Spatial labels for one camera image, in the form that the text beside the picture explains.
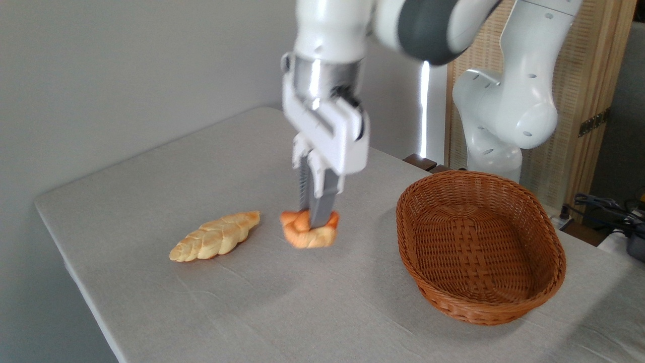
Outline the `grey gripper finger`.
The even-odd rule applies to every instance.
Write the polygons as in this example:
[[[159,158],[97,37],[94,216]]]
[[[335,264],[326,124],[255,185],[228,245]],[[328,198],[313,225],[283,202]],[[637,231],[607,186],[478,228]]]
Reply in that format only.
[[[298,172],[299,210],[309,209],[309,164],[308,156],[313,150],[303,133],[293,138],[293,168]]]
[[[337,175],[317,151],[308,154],[309,225],[317,229],[329,222],[336,195],[345,179]]]

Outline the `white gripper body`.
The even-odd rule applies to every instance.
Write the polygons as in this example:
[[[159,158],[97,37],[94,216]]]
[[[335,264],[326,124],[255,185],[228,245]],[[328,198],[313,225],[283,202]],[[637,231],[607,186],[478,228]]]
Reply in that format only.
[[[288,122],[303,133],[338,175],[356,174],[368,161],[369,117],[345,99],[300,99],[293,76],[284,75],[282,107]]]

